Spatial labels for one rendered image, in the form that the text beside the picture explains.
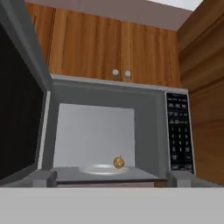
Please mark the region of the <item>grey microwave oven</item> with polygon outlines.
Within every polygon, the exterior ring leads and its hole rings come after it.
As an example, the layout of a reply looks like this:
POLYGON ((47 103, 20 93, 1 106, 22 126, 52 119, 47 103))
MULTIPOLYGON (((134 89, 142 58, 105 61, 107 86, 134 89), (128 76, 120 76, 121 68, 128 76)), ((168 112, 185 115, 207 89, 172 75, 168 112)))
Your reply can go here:
POLYGON ((195 160, 187 90, 54 75, 45 105, 38 168, 56 171, 59 186, 137 186, 189 171, 195 160), (91 175, 80 167, 129 170, 91 175))

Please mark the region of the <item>tall wooden cabinet panel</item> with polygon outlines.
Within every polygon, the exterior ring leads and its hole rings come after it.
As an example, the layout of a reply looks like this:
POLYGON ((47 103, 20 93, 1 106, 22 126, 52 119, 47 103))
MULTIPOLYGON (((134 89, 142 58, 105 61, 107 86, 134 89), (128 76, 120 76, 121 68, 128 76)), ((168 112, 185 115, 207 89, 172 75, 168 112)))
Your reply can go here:
POLYGON ((224 0, 203 0, 178 29, 196 175, 224 186, 224 0))

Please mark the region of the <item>brown round onion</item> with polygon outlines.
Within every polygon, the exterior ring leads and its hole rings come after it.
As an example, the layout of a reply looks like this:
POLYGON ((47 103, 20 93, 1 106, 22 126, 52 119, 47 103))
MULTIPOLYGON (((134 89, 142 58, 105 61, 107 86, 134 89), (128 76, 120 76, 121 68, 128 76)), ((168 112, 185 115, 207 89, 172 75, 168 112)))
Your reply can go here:
POLYGON ((115 157, 113 160, 113 166, 116 169, 122 169, 125 166, 125 162, 122 156, 115 157))

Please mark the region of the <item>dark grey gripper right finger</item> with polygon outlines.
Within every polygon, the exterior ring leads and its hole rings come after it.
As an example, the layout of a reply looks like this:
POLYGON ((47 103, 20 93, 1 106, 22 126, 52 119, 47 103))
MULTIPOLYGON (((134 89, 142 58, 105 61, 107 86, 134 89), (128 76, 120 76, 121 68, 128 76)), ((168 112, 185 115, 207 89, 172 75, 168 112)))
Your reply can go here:
POLYGON ((220 185, 197 178, 189 171, 168 171, 167 179, 169 187, 220 187, 220 185))

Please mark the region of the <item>white round plate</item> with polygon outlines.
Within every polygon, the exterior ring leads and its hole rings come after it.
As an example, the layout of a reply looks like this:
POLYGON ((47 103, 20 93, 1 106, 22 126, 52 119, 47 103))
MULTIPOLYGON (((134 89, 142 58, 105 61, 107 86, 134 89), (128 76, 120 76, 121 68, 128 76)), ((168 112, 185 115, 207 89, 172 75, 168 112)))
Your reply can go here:
POLYGON ((91 175, 119 175, 127 172, 129 169, 127 167, 122 167, 120 169, 115 168, 112 164, 92 164, 89 166, 80 167, 79 170, 86 174, 91 175))

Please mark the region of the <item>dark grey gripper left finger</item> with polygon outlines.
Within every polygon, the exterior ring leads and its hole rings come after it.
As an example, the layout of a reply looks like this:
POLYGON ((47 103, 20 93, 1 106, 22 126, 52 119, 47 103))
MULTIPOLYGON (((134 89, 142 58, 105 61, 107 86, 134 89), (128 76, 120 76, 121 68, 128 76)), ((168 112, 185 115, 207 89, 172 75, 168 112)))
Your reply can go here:
POLYGON ((21 180, 3 185, 3 187, 56 187, 56 179, 56 171, 39 170, 21 180))

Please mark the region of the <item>microwave door with black window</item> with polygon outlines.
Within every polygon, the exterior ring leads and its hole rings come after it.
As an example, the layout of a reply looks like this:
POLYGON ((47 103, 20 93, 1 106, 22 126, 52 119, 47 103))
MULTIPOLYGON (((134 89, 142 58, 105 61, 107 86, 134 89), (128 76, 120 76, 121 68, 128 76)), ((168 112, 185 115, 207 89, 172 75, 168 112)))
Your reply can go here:
POLYGON ((38 169, 50 90, 25 0, 0 0, 0 187, 38 169))

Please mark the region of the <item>wide wooden cupboard door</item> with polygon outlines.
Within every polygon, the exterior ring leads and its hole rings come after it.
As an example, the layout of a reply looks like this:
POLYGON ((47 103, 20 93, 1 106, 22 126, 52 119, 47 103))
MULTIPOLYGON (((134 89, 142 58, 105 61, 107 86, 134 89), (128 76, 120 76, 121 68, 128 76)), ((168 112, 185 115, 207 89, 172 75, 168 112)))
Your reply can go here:
POLYGON ((52 74, 118 81, 121 71, 121 22, 57 9, 49 57, 52 74))

